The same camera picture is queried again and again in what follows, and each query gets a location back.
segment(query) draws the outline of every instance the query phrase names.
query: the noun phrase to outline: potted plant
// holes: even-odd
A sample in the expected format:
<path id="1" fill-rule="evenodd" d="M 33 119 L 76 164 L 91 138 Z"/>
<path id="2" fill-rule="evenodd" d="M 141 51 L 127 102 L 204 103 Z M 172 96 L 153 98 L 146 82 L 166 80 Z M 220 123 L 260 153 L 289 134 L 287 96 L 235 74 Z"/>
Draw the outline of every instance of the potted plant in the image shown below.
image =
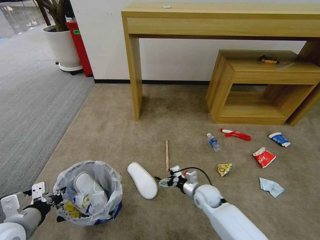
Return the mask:
<path id="1" fill-rule="evenodd" d="M 82 69 L 77 50 L 71 33 L 66 25 L 67 0 L 36 0 L 38 5 L 45 7 L 52 16 L 55 25 L 45 27 L 49 45 L 63 71 L 77 71 Z"/>

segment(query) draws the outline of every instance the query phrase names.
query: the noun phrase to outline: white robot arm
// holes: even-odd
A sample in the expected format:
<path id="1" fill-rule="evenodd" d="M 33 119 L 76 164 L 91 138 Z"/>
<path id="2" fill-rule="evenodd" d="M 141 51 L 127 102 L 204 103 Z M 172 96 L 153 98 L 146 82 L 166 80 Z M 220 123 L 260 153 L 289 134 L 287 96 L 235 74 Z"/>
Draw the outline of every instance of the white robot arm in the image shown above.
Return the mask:
<path id="1" fill-rule="evenodd" d="M 179 166 L 171 168 L 171 177 L 156 179 L 161 187 L 176 186 L 207 215 L 222 240 L 268 240 L 267 237 L 234 205 L 229 204 L 212 185 L 201 185 L 197 171 L 181 174 Z"/>
<path id="2" fill-rule="evenodd" d="M 156 177 L 159 186 L 180 188 L 207 215 L 222 240 L 268 240 L 237 207 L 221 196 L 217 188 L 208 184 L 200 186 L 196 171 L 186 173 L 184 177 L 179 166 L 170 170 L 170 178 Z M 41 182 L 33 185 L 30 191 L 2 198 L 6 219 L 0 224 L 0 240 L 30 239 L 51 208 L 59 207 L 65 190 L 61 189 L 56 195 L 47 194 L 45 184 Z M 22 209 L 27 195 L 32 196 L 31 205 Z"/>
<path id="3" fill-rule="evenodd" d="M 51 208 L 63 201 L 64 191 L 65 188 L 56 195 L 48 194 L 46 184 L 40 182 L 31 190 L 3 197 L 1 206 L 6 219 L 0 224 L 0 240 L 30 239 Z M 31 204 L 24 208 L 28 196 L 32 197 Z"/>

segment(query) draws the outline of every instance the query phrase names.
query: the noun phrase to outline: white slipper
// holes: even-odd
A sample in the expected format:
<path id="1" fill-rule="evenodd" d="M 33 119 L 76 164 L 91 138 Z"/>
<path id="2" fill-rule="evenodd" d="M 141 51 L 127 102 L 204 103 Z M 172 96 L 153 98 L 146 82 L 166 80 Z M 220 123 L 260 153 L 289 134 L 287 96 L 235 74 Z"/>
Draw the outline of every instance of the white slipper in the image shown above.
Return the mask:
<path id="1" fill-rule="evenodd" d="M 158 193 L 158 186 L 153 177 L 137 162 L 132 162 L 128 168 L 139 193 L 145 199 L 153 199 Z"/>
<path id="2" fill-rule="evenodd" d="M 84 196 L 95 193 L 104 193 L 105 201 L 108 201 L 105 191 L 102 189 L 99 183 L 97 183 L 89 173 L 81 172 L 73 181 L 73 186 L 76 191 Z"/>

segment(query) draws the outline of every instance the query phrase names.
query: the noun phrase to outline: black baseboard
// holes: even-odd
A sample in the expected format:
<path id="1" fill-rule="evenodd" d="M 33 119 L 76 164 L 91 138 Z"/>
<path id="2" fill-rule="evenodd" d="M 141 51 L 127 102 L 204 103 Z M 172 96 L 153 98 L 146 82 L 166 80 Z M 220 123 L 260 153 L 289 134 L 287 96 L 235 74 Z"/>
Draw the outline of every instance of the black baseboard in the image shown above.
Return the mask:
<path id="1" fill-rule="evenodd" d="M 209 85 L 210 81 L 168 81 L 168 80 L 142 80 L 142 84 L 154 85 Z M 127 79 L 94 79 L 94 83 L 130 83 Z"/>

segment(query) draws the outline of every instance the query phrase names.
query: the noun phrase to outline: carpet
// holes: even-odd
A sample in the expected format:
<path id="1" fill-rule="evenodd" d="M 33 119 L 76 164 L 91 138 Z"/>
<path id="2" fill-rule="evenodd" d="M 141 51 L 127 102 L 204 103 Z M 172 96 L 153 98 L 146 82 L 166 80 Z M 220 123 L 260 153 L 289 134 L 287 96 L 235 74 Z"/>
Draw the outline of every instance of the carpet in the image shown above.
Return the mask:
<path id="1" fill-rule="evenodd" d="M 122 176 L 123 208 L 114 222 L 89 227 L 57 223 L 53 210 L 35 239 L 219 239 L 204 213 L 179 189 L 159 188 L 154 199 L 146 200 L 127 173 L 127 166 L 136 161 L 152 176 L 168 177 L 165 139 L 171 167 L 205 170 L 222 196 L 269 239 L 319 239 L 320 105 L 295 127 L 215 125 L 206 89 L 143 85 L 140 121 L 135 122 L 130 85 L 95 84 L 37 181 L 47 181 L 52 189 L 57 175 L 72 164 L 105 161 Z M 252 141 L 226 138 L 220 128 L 249 134 Z M 291 141 L 290 147 L 267 137 L 277 131 Z M 217 137 L 221 152 L 208 148 L 208 132 Z M 265 169 L 252 156 L 263 146 L 278 157 Z M 232 163 L 233 169 L 221 177 L 219 163 Z M 201 184 L 208 183 L 201 172 L 198 177 Z M 278 182 L 285 192 L 273 198 L 260 189 L 259 177 Z"/>
<path id="2" fill-rule="evenodd" d="M 94 85 L 55 65 L 43 27 L 0 43 L 0 197 L 30 189 Z"/>

